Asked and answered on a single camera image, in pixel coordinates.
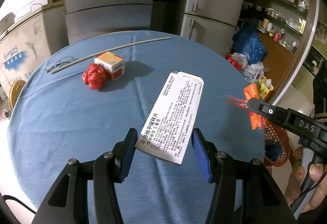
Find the white medicine box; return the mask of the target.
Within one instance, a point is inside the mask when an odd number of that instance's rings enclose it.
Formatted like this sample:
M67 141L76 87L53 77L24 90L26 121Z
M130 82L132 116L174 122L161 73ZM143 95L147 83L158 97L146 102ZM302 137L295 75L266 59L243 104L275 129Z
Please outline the white medicine box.
M140 132L135 148L155 158L182 164L203 87L201 77L181 71L171 72Z

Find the orange red medicine box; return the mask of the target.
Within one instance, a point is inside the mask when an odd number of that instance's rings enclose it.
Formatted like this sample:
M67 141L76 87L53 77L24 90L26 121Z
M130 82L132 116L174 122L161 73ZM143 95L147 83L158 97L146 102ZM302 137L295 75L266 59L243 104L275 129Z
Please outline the orange red medicine box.
M104 68L107 78L112 81L125 73L125 60L112 52L103 52L94 58L94 62Z

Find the orange red plastic wrapper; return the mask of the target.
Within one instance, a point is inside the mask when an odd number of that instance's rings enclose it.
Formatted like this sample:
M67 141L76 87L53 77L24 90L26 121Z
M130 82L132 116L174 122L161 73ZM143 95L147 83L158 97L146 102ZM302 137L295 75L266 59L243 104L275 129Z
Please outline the orange red plastic wrapper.
M251 127L255 129L265 129L267 127L267 119L260 113L259 107L262 101L259 99L257 85L252 83L243 90L245 99L232 97L230 95L224 100L226 103L247 109L250 117Z

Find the red plastic trash basket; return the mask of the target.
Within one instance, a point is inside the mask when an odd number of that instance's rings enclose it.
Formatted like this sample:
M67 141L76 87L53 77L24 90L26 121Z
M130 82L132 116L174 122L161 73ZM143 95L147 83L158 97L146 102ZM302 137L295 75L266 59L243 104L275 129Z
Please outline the red plastic trash basket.
M265 132L264 166L283 166L290 155L290 143L287 131L280 126L270 123Z

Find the yellow shopping bag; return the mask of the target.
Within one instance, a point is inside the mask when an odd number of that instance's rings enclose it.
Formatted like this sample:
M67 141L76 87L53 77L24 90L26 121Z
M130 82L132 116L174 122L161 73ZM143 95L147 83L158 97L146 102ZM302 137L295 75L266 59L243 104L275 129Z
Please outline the yellow shopping bag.
M259 93L259 98L262 101L266 101L273 94L274 87L272 85L272 80L267 79L263 76L257 83L257 89Z

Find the red gift bag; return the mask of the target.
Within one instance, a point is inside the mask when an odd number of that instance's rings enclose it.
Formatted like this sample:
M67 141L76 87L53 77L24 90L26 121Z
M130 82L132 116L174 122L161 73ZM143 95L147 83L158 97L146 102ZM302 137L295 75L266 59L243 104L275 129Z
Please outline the red gift bag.
M230 54L226 56L226 60L238 71L242 70L242 65L239 64L236 60L234 60Z

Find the blue plastic bag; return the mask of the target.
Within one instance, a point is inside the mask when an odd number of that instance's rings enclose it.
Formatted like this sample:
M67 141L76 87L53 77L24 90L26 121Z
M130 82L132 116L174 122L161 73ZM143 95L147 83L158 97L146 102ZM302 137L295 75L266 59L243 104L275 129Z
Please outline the blue plastic bag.
M267 54L258 31L252 28L240 29L233 37L232 53L242 54L248 64L261 62Z

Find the round wooden stool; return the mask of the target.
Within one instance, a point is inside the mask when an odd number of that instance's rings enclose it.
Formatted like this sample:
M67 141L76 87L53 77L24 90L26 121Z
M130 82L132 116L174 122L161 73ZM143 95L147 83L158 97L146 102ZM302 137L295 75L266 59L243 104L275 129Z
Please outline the round wooden stool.
M25 85L25 81L24 80L16 80L9 91L9 97L8 97L8 103L9 103L9 109L11 111L13 111L16 101L18 100L19 94L22 90L22 88Z

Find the wooden shelf cabinet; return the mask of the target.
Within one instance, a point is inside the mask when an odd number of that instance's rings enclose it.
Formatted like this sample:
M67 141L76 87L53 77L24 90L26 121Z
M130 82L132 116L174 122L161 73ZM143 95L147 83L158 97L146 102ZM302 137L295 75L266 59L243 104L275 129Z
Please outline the wooden shelf cabinet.
M267 53L265 77L274 87L268 102L276 104L299 72L311 48L319 0L244 0L240 17L257 22Z

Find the crumpled red plastic bag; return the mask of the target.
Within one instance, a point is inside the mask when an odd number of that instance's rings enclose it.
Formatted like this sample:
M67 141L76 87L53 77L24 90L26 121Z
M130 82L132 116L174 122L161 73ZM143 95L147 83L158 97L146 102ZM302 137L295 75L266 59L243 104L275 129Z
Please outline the crumpled red plastic bag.
M106 73L101 65L92 63L89 65L89 68L83 72L82 79L90 90L99 90L106 81Z

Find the long grey stick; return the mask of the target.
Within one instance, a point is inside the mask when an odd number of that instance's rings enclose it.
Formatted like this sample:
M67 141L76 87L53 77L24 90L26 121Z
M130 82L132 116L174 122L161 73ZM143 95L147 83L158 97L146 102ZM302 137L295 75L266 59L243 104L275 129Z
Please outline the long grey stick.
M75 64L79 64L82 61L85 61L85 60L88 60L88 59L91 59L91 58L95 58L96 56L102 55L105 52L112 52L112 51L116 51L116 50L120 50L120 49L124 49L124 48L128 48L128 47L133 47L133 46L147 44L147 43L153 43L153 42L156 42L156 41L170 40L170 39L172 39L172 38L171 37L163 37L163 38L155 38L155 39L137 41L135 43L125 44L125 45L120 45L118 47L110 48L110 49L107 49L105 51L96 52L94 54L85 56L83 58L72 60L72 61L68 62L67 64L63 64L63 65L60 65L60 66L52 69L50 71L50 73L51 74L56 74L59 71L62 71L64 69L66 69L66 68L69 68L69 67L71 67L71 66L73 66Z

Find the white chest freezer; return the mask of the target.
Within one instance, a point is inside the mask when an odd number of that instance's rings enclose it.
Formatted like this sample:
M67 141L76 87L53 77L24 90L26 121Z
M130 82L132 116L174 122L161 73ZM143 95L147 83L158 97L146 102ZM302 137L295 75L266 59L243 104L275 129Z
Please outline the white chest freezer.
M1 95L69 44L64 2L43 5L1 34Z

